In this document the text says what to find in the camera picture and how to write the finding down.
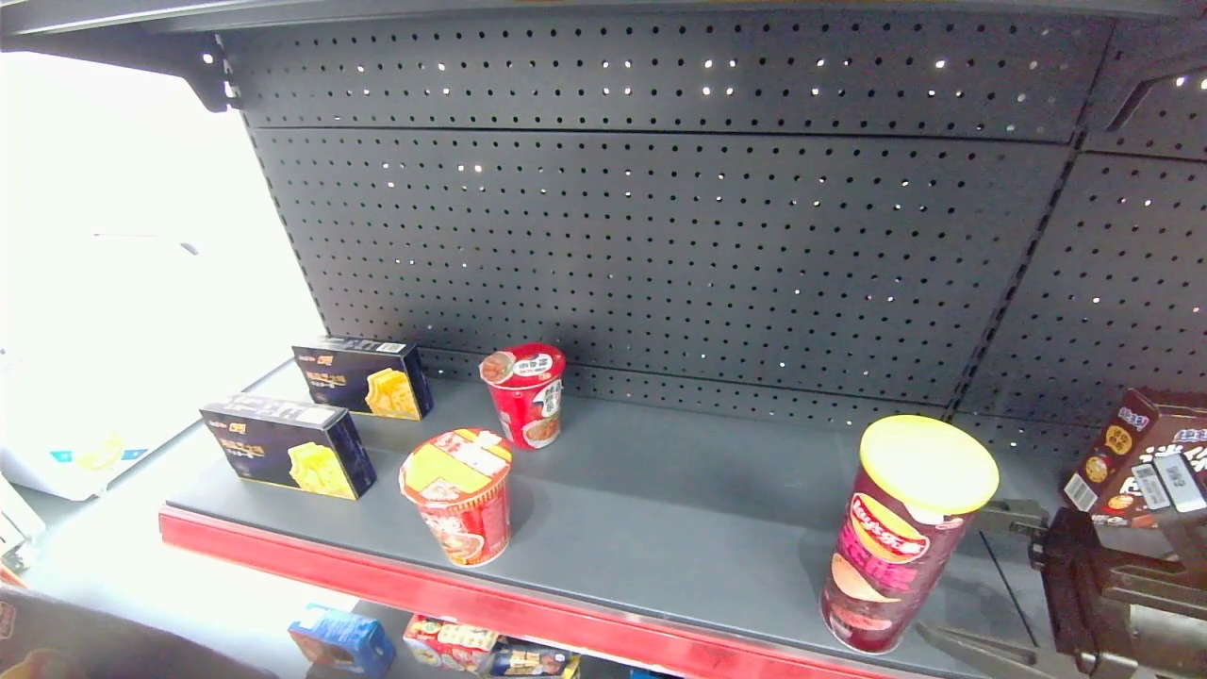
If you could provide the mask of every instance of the red shelf edge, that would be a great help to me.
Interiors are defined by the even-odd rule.
[[[163,507],[164,543],[205,556],[503,634],[628,658],[698,679],[919,677],[377,558]]]

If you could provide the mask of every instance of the snack box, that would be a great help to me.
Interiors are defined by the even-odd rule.
[[[316,404],[401,420],[422,420],[432,410],[414,345],[322,336],[295,346],[293,361]]]
[[[346,409],[237,394],[200,412],[243,479],[349,501],[377,481]]]
[[[372,617],[308,604],[290,625],[290,637],[315,665],[380,679],[393,663],[393,644]]]
[[[578,679],[578,654],[535,642],[500,639],[486,662],[478,668],[482,677],[553,677]]]
[[[424,665],[477,672],[490,660],[498,632],[416,614],[402,633],[402,642]]]
[[[1130,390],[1065,484],[1094,523],[1155,528],[1151,513],[1207,508],[1207,397]]]

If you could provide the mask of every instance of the cup lid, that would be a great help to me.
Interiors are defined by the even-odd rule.
[[[498,390],[527,390],[561,377],[566,356],[552,345],[519,345],[495,352],[478,365],[478,375]]]
[[[485,429],[456,429],[412,451],[398,470],[398,487],[410,502],[455,505],[502,484],[512,452],[502,437]]]
[[[859,460],[877,486],[911,509],[968,514],[997,492],[997,463],[985,446],[928,417],[897,415],[871,423]]]

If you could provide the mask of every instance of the instant noodle cup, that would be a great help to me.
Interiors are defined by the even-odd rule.
[[[566,357],[549,345],[520,345],[485,358],[478,374],[490,388],[503,435],[515,447],[543,449],[561,432]]]
[[[398,486],[450,562],[482,566],[512,539],[511,469],[512,452],[500,435],[456,429],[412,451],[398,472]]]
[[[993,497],[998,473],[975,439],[911,415],[868,427],[859,463],[821,611],[847,646],[885,654],[939,580],[972,515]]]

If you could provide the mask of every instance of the yellow lid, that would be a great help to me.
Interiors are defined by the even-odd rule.
[[[997,463],[975,439],[916,415],[871,423],[859,441],[868,476],[903,504],[943,515],[979,510],[997,492]]]
[[[512,452],[503,439],[485,429],[447,432],[415,449],[398,485],[412,502],[448,507],[473,501],[507,478]]]

